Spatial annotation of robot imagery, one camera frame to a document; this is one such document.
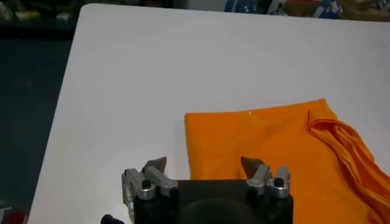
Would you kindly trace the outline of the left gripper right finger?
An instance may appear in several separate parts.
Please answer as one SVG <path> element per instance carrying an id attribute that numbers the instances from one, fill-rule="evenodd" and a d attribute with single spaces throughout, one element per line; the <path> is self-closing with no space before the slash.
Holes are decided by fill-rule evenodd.
<path id="1" fill-rule="evenodd" d="M 241 165 L 246 174 L 248 190 L 255 196 L 269 192 L 273 198 L 287 198 L 290 195 L 290 171 L 280 166 L 276 176 L 271 168 L 260 159 L 241 157 Z"/>

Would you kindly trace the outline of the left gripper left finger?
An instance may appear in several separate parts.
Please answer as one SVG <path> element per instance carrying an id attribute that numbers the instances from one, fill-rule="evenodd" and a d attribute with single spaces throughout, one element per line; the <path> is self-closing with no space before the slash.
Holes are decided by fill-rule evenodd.
<path id="1" fill-rule="evenodd" d="M 126 169 L 121 175 L 122 201 L 131 204 L 136 197 L 140 200 L 152 200 L 160 195 L 176 198 L 179 194 L 179 182 L 165 174 L 167 158 L 149 160 L 139 172 L 135 168 Z"/>

